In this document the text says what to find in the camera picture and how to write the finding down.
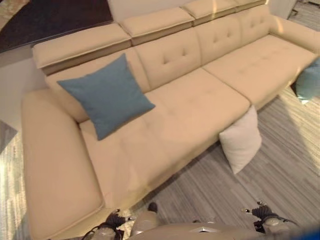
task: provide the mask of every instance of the white pillow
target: white pillow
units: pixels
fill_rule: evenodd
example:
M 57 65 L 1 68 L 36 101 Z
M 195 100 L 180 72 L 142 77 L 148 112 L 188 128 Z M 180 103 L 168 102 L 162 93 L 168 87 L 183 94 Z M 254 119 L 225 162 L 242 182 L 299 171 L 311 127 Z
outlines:
M 222 149 L 234 174 L 240 172 L 256 155 L 262 139 L 254 106 L 219 134 Z

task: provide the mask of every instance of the white wall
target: white wall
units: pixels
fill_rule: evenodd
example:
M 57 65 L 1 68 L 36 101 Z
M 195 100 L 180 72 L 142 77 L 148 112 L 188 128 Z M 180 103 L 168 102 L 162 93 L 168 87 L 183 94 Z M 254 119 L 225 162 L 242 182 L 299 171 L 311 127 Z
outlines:
M 194 0 L 108 0 L 116 22 L 123 19 L 179 7 Z
M 270 12 L 273 15 L 287 19 L 297 0 L 267 0 Z
M 21 129 L 21 99 L 32 90 L 46 88 L 29 46 L 0 53 L 0 120 Z

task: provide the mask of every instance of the seat cushion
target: seat cushion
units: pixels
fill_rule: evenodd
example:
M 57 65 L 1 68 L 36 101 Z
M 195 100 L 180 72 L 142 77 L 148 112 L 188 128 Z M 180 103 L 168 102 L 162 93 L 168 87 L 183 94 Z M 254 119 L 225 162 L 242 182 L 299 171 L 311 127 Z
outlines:
M 232 51 L 203 66 L 247 97 L 256 108 L 296 79 L 316 55 L 272 35 Z
M 30 235 L 49 239 L 100 211 L 103 196 L 79 126 L 51 91 L 26 94 L 21 114 Z
M 80 124 L 106 207 L 135 204 L 240 118 L 247 99 L 199 68 L 146 93 L 156 107 L 102 141 Z

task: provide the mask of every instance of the backrest cushion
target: backrest cushion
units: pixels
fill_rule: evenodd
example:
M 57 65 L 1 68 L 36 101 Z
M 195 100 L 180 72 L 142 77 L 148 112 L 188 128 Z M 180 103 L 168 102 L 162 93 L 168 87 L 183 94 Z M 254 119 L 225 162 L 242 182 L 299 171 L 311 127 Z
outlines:
M 130 36 L 112 23 L 38 43 L 32 53 L 37 68 L 50 75 L 130 46 Z
M 139 45 L 174 34 L 192 26 L 194 18 L 179 7 L 134 16 L 120 22 L 132 37 L 132 44 Z
M 266 3 L 266 0 L 235 0 L 238 3 L 236 7 L 236 12 L 243 11 L 245 9 L 250 9 L 255 6 L 263 5 Z
M 193 28 L 134 48 L 152 90 L 201 66 L 199 41 Z
M 195 0 L 181 6 L 195 18 L 193 25 L 211 21 L 236 12 L 236 0 Z
M 59 103 L 63 108 L 78 122 L 82 123 L 89 119 L 86 111 L 83 109 L 81 104 L 71 96 L 66 90 L 64 90 L 57 81 L 76 79 L 83 77 L 87 74 L 94 73 L 99 69 L 110 64 L 117 58 L 119 58 L 123 53 L 125 53 L 128 66 L 133 74 L 136 82 L 138 83 L 141 91 L 146 93 L 150 91 L 150 86 L 144 72 L 143 66 L 139 60 L 139 57 L 135 50 L 131 47 L 126 50 L 118 51 L 108 56 L 97 58 L 95 60 L 83 63 L 81 65 L 68 68 L 66 70 L 57 72 L 50 76 L 47 76 L 45 81 L 53 91 L 54 95 L 57 97 Z
M 241 45 L 240 22 L 235 14 L 196 26 L 201 49 L 201 62 L 205 65 L 237 49 Z
M 235 14 L 241 24 L 241 45 L 247 45 L 266 36 L 271 25 L 267 5 L 256 6 Z

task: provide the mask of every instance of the sectional sofa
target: sectional sofa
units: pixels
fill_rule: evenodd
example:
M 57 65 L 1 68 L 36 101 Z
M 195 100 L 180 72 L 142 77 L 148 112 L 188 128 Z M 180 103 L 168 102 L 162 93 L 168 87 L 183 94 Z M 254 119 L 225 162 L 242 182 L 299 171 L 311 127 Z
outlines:
M 22 101 L 28 222 L 33 240 L 83 235 L 140 201 L 262 108 L 320 53 L 319 32 L 278 18 L 261 0 L 197 0 L 34 46 L 48 89 Z M 156 105 L 98 141 L 57 81 L 125 53 Z

